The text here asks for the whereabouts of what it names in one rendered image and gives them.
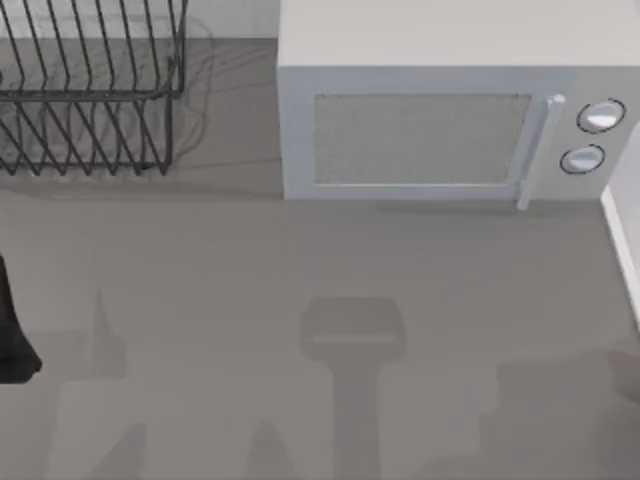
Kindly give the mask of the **microwave door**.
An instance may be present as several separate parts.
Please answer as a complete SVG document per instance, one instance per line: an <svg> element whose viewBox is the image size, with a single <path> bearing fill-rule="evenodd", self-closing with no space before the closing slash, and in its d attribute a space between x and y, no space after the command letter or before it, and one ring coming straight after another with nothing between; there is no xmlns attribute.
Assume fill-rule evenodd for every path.
<svg viewBox="0 0 640 480"><path fill-rule="evenodd" d="M285 197L516 200L545 98L572 80L546 67L282 66Z"/></svg>

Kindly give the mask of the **pale microwave oven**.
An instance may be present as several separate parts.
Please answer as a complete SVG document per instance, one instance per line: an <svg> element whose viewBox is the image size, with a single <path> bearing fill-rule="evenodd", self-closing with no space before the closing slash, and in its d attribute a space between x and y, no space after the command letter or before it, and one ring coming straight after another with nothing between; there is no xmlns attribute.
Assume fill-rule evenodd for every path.
<svg viewBox="0 0 640 480"><path fill-rule="evenodd" d="M640 126L640 0L281 0L282 66L546 67L572 74L535 201L598 200ZM626 107L612 130L576 120L587 104ZM594 172L569 175L562 155L590 144Z"/></svg>

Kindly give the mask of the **small microwave knob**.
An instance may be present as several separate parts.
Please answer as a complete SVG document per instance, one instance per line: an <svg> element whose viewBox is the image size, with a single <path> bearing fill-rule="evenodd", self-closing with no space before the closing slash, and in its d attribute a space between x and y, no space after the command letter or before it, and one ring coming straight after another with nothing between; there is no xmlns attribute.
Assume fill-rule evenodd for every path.
<svg viewBox="0 0 640 480"><path fill-rule="evenodd" d="M590 144L566 151L559 164L566 174L585 175L596 171L605 159L605 151L598 145Z"/></svg>

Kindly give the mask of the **large microwave knob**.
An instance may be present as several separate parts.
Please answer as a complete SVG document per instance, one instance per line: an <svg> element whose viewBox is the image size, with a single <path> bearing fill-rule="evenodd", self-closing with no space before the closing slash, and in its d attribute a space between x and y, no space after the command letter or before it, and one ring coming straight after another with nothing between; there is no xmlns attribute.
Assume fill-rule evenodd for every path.
<svg viewBox="0 0 640 480"><path fill-rule="evenodd" d="M625 105L616 99L607 99L585 105L577 116L577 126L583 132L596 135L615 128L625 117Z"/></svg>

